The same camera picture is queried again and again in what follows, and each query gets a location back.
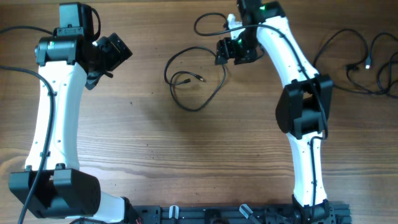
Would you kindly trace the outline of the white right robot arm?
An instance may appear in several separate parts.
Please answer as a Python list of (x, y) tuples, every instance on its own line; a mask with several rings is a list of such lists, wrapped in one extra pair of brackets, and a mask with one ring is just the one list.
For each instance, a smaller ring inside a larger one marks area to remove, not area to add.
[(229, 59), (236, 65), (255, 62), (257, 47), (268, 53), (283, 86), (275, 116), (292, 150), (294, 205), (302, 223), (324, 220), (330, 209), (323, 188), (320, 146), (327, 137), (333, 82), (308, 62), (277, 1), (238, 1), (237, 6), (241, 21), (228, 16), (226, 28), (231, 35), (218, 42), (215, 63), (225, 64)]

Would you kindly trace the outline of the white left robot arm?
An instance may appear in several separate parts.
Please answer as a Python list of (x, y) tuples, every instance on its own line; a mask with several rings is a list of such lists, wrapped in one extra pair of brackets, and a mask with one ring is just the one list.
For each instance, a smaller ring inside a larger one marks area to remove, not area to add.
[(24, 169), (9, 177), (9, 190), (22, 214), (73, 223), (139, 223), (125, 197), (101, 190), (99, 180), (80, 170), (77, 130), (84, 89), (131, 56), (117, 34), (103, 37), (98, 12), (79, 2), (59, 7), (60, 25), (35, 48), (40, 100), (34, 140)]

